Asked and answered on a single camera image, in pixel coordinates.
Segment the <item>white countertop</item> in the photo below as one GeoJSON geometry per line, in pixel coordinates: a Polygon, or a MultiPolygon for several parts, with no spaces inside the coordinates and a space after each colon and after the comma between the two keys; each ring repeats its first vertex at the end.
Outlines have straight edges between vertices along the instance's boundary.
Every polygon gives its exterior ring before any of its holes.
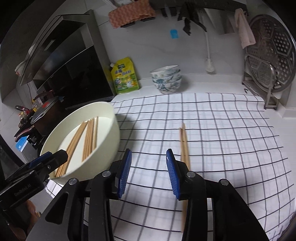
{"type": "MultiPolygon", "coordinates": [[[[233,93],[233,94],[246,94],[244,91],[245,86],[240,83],[211,83],[211,82],[183,82],[178,92],[180,93],[233,93]]],[[[123,100],[162,95],[154,86],[142,87],[137,91],[124,93],[115,96],[113,102],[119,102],[123,100]]],[[[284,150],[287,153],[292,170],[292,177],[294,183],[296,183],[296,119],[295,118],[282,118],[277,111],[269,109],[265,111],[266,117],[270,119],[268,122],[274,126],[280,139],[283,143],[284,150]]]]}

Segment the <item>yellow detergent pouch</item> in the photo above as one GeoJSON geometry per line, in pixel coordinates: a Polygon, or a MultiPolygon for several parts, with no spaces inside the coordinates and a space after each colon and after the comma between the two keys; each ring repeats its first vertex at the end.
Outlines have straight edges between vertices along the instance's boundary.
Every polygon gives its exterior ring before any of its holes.
{"type": "Polygon", "coordinates": [[[129,57],[118,60],[111,70],[117,94],[127,93],[139,89],[139,84],[129,57]]]}

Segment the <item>chopsticks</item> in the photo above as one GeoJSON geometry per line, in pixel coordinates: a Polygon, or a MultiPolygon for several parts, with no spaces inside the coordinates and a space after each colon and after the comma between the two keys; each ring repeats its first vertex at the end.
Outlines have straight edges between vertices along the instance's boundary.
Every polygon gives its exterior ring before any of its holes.
{"type": "MultiPolygon", "coordinates": [[[[180,145],[181,145],[181,161],[185,162],[188,169],[190,170],[191,166],[190,166],[188,143],[187,143],[187,133],[186,133],[186,126],[184,123],[182,123],[182,128],[179,128],[179,131],[180,131],[180,145]]],[[[184,200],[183,210],[182,210],[182,227],[181,227],[182,230],[184,230],[185,222],[186,222],[187,204],[188,204],[188,200],[184,200]]]]}
{"type": "Polygon", "coordinates": [[[82,153],[82,161],[84,161],[91,152],[96,148],[97,141],[97,132],[98,132],[98,117],[92,118],[88,121],[88,126],[86,130],[83,153],[82,153]]]}
{"type": "Polygon", "coordinates": [[[84,131],[84,129],[85,129],[86,126],[87,126],[87,122],[82,122],[81,125],[80,125],[80,127],[76,131],[75,135],[73,136],[73,138],[72,138],[72,140],[71,140],[71,142],[68,145],[67,150],[66,150],[66,152],[68,154],[68,160],[67,160],[66,163],[64,163],[63,165],[61,165],[57,169],[57,171],[56,171],[56,177],[60,177],[60,176],[65,175],[66,170],[67,170],[68,165],[69,165],[69,162],[70,162],[70,160],[72,158],[72,155],[73,155],[73,153],[75,151],[75,148],[76,148],[76,146],[77,146],[77,144],[78,144],[78,142],[80,140],[80,137],[81,137],[81,135],[82,135],[82,133],[83,133],[83,131],[84,131]]]}

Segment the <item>stacked bowls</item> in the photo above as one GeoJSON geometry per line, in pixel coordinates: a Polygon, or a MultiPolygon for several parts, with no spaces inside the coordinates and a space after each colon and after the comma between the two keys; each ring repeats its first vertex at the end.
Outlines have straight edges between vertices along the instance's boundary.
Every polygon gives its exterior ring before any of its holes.
{"type": "Polygon", "coordinates": [[[180,87],[182,76],[178,65],[165,66],[150,73],[155,87],[163,94],[172,93],[180,87]]]}

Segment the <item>metal steamer tray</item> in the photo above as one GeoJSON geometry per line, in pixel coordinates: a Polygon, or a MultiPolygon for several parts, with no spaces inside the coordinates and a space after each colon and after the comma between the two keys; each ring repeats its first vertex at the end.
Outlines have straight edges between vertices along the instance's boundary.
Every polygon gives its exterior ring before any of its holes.
{"type": "Polygon", "coordinates": [[[244,78],[243,84],[264,96],[266,108],[276,108],[277,100],[272,93],[285,90],[295,76],[295,43],[286,28],[272,16],[257,15],[250,27],[256,44],[246,48],[245,65],[253,83],[244,78]]]}

